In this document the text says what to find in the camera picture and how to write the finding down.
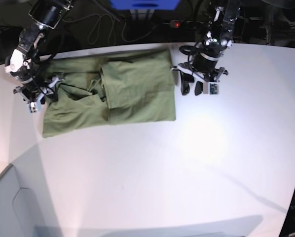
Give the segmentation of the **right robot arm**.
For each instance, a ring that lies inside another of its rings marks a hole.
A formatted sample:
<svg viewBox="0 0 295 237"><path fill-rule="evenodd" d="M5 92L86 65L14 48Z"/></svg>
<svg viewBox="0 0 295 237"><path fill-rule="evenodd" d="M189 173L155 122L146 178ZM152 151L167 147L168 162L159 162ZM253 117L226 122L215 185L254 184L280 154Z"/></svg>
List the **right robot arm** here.
<svg viewBox="0 0 295 237"><path fill-rule="evenodd" d="M44 71L61 49L64 36L61 36L56 51L44 61L40 60L39 49L49 31L58 26L73 4L73 0L38 0L29 12L34 23L22 30L17 47L6 58L5 72L21 83L13 93L20 94L32 108L44 97L53 97L55 93L51 86L53 81L44 78Z"/></svg>

